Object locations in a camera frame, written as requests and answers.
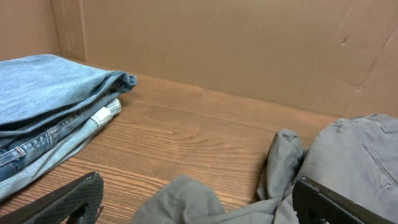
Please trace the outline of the grey shorts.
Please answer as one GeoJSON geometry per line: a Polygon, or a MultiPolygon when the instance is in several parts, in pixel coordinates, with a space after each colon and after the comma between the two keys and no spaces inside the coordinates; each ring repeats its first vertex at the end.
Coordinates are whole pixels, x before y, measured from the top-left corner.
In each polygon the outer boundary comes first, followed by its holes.
{"type": "Polygon", "coordinates": [[[372,114],[338,119],[304,149],[295,132],[279,131],[257,187],[258,201],[226,212],[209,187],[180,176],[134,214],[136,224],[297,223],[292,191],[308,177],[392,222],[397,221],[397,119],[372,114]]]}

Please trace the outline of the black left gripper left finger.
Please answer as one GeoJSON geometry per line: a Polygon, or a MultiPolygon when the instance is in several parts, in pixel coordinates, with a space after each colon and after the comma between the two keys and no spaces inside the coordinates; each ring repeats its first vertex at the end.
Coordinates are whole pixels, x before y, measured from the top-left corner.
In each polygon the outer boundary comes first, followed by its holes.
{"type": "Polygon", "coordinates": [[[95,223],[103,194],[103,178],[90,172],[2,216],[1,224],[95,223]]]}

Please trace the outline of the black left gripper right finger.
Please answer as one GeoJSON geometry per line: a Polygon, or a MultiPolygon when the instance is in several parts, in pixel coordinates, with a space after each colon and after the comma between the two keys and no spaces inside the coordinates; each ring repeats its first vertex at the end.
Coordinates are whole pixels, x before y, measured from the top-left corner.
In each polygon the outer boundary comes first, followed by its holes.
{"type": "Polygon", "coordinates": [[[292,200],[300,224],[394,224],[308,177],[297,179],[292,200]]]}

